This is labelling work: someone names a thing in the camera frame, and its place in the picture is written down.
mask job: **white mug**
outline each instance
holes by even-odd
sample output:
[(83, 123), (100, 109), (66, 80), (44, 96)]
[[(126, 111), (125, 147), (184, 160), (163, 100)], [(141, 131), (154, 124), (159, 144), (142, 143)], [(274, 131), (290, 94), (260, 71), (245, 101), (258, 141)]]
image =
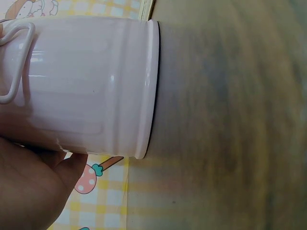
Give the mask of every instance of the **white mug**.
[(144, 157), (157, 22), (42, 17), (5, 22), (3, 33), (1, 136), (50, 150)]

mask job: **mug handle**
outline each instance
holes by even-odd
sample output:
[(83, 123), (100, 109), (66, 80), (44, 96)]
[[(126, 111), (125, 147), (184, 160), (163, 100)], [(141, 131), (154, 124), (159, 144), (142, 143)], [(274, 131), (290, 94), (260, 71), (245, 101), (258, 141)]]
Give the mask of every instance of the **mug handle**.
[(23, 29), (29, 29), (29, 31), (25, 38), (25, 42), (21, 50), (20, 58), (17, 61), (17, 69), (16, 69), (15, 76), (13, 77), (13, 80), (12, 80), (11, 88), (7, 95), (0, 96), (0, 104), (8, 104), (12, 100), (14, 100), (14, 98), (16, 97), (21, 75), (24, 69), (25, 60), (28, 56), (28, 52), (30, 50), (31, 43), (34, 38), (35, 25), (33, 23), (24, 23), (24, 24), (17, 25), (13, 27), (12, 30), (10, 30), (3, 38), (0, 38), (0, 46), (2, 46), (6, 44), (7, 42), (9, 42), (18, 31), (23, 30)]

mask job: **hand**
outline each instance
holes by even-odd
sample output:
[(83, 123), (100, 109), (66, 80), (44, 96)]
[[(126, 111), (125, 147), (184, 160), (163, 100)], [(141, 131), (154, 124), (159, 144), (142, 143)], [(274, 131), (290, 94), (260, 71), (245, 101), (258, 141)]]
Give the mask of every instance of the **hand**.
[(0, 138), (1, 229), (45, 230), (60, 215), (87, 155), (37, 152)]

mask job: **cartoon strawberry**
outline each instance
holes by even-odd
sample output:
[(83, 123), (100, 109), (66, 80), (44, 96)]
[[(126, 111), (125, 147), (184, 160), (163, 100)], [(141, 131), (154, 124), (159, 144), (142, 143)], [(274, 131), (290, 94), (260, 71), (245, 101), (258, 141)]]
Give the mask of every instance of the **cartoon strawberry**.
[(96, 185), (97, 177), (102, 176), (102, 172), (113, 164), (124, 159), (123, 157), (111, 157), (108, 160), (102, 162), (101, 164), (93, 164), (92, 167), (88, 164), (85, 166), (82, 176), (78, 180), (75, 190), (81, 194), (90, 193)]

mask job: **gray surface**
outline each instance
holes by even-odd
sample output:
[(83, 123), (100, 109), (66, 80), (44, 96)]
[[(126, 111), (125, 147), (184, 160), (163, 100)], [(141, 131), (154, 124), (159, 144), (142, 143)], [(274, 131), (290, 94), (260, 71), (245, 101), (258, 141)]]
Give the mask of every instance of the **gray surface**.
[(127, 229), (306, 229), (306, 18), (299, 0), (158, 0), (148, 154)]

